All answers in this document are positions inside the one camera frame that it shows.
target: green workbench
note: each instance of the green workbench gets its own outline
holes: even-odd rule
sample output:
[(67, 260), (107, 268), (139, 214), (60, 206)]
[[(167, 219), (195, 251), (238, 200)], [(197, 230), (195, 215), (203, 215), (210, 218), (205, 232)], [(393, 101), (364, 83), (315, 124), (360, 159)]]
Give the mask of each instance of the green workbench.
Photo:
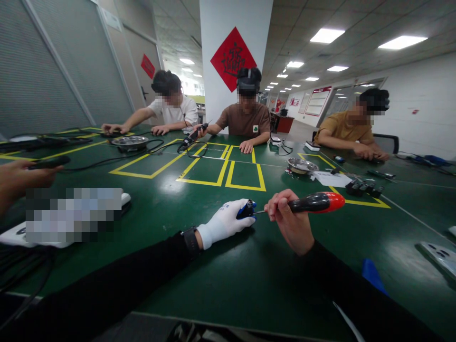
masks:
[[(136, 132), (147, 129), (142, 125)], [(183, 138), (181, 132), (163, 137), (166, 143)], [(66, 167), (77, 168), (120, 155), (101, 137), (93, 139), (90, 145), (73, 148), (0, 155), (0, 163), (62, 153), (72, 159)], [(279, 156), (276, 147), (266, 144), (255, 147), (254, 154), (244, 155), (237, 147), (241, 137), (220, 134), (202, 140), (210, 143), (208, 158), (178, 155), (173, 145), (160, 155), (59, 174), (53, 187), (121, 187), (131, 195), (132, 207), (122, 218), (120, 229), (100, 233), (97, 242), (59, 250), (40, 296), (179, 230), (208, 222), (227, 201), (252, 199), (262, 210), (276, 192), (287, 188), (300, 197), (331, 191), (308, 176), (292, 177), (285, 168), (287, 158), (301, 157), (321, 170), (330, 169), (337, 165), (333, 151), (312, 152), (302, 143), (288, 142), (294, 147), (288, 156)], [(395, 301), (445, 339), (454, 340), (456, 283), (424, 256), (417, 243), (427, 241), (456, 249), (456, 239), (445, 232), (456, 225), (456, 177), (394, 157), (384, 165), (372, 166), (347, 153), (342, 155), (347, 158), (343, 171), (361, 176), (368, 169), (387, 171), (397, 175), (397, 183), (380, 180), (378, 184), (385, 185), (380, 200), (368, 195), (354, 198), (345, 189), (336, 188), (347, 204), (333, 213), (311, 215), (315, 238), (357, 272), (361, 272), (364, 258), (373, 260)], [(18, 203), (6, 220), (21, 221), (24, 216)], [(353, 341), (332, 302), (311, 278), (298, 272), (293, 260), (277, 225), (269, 222), (266, 214), (258, 215), (252, 228), (215, 244), (136, 311), (255, 331)], [(38, 272), (14, 292), (30, 294), (41, 277)]]

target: chinese character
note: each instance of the chinese character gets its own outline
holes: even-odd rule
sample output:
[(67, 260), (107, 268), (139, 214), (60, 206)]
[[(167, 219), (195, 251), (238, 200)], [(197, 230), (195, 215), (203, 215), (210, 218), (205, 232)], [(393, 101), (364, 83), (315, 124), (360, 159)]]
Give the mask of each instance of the chinese character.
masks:
[(223, 67), (225, 68), (224, 72), (230, 74), (232, 76), (237, 76), (239, 69), (242, 68), (246, 62), (245, 58), (242, 58), (240, 55), (242, 51), (241, 47), (238, 47), (236, 43), (234, 43), (234, 48), (229, 50), (229, 54), (223, 54), (225, 58), (222, 60)]

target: white glove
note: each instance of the white glove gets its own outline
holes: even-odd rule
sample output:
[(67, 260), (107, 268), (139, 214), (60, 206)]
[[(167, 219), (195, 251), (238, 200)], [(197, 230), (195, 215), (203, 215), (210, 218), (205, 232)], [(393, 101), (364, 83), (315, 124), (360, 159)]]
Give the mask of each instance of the white glove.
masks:
[(255, 223), (256, 217), (236, 219), (239, 211), (245, 207), (247, 201), (247, 199), (239, 199), (225, 203), (207, 224), (200, 225), (197, 228), (205, 250), (212, 246), (214, 242), (235, 235)]

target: person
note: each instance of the person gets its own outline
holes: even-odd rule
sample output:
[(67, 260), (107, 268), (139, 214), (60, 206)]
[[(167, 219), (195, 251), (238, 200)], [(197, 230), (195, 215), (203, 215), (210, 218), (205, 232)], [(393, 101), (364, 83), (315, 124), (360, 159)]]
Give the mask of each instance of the person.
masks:
[[(290, 189), (284, 190), (264, 210), (297, 255), (300, 272), (308, 275), (302, 281), (313, 279), (366, 341), (443, 341), (315, 240), (309, 215), (292, 213), (288, 206), (295, 199)], [(0, 341), (92, 340), (172, 280), (202, 250), (251, 226), (255, 217), (236, 219), (246, 203), (247, 199), (225, 203), (207, 224), (115, 260), (45, 296), (1, 329)]]
[(163, 116), (164, 125), (152, 128), (153, 135), (165, 135), (169, 131), (192, 127), (198, 122), (195, 100), (182, 93), (181, 80), (171, 71), (159, 70), (153, 77), (152, 89), (160, 97), (148, 107), (138, 109), (124, 124), (104, 123), (101, 129), (106, 134), (120, 131), (124, 134), (150, 117)]
[(241, 143), (242, 153), (252, 153), (253, 147), (269, 140), (269, 112), (264, 104), (257, 102), (261, 72), (258, 68), (241, 68), (237, 74), (239, 102), (225, 108), (215, 124), (200, 131), (199, 138), (207, 133), (216, 135), (228, 127), (229, 134), (249, 138)]
[(387, 161), (390, 156), (375, 143), (372, 135), (371, 117), (388, 110), (388, 97), (389, 93), (384, 89), (366, 90), (351, 110), (334, 113), (323, 121), (315, 142), (334, 149), (353, 150), (364, 159), (375, 157)]
[(56, 173), (63, 169), (28, 170), (35, 162), (17, 160), (0, 166), (0, 217), (21, 197), (26, 189), (48, 188), (54, 182)]

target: ceiling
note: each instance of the ceiling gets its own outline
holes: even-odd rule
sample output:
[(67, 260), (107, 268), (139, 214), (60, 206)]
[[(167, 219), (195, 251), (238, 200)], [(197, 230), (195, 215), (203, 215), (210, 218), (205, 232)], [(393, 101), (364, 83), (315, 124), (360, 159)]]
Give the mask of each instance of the ceiling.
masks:
[[(202, 75), (201, 48), (190, 37), (201, 42), (199, 0), (150, 1), (165, 67), (179, 74), (184, 73), (182, 67), (190, 67)], [(323, 27), (345, 33), (331, 44), (310, 42)], [(401, 35), (429, 39), (397, 51), (377, 48)], [(271, 82), (279, 83), (274, 91), (292, 84), (308, 89), (452, 51), (455, 0), (274, 0), (261, 85), (262, 90)], [(195, 65), (185, 65), (179, 58), (189, 58)], [(287, 69), (287, 78), (278, 78), (290, 61), (305, 64)], [(334, 65), (349, 68), (327, 71)], [(305, 81), (307, 77), (319, 80)]]

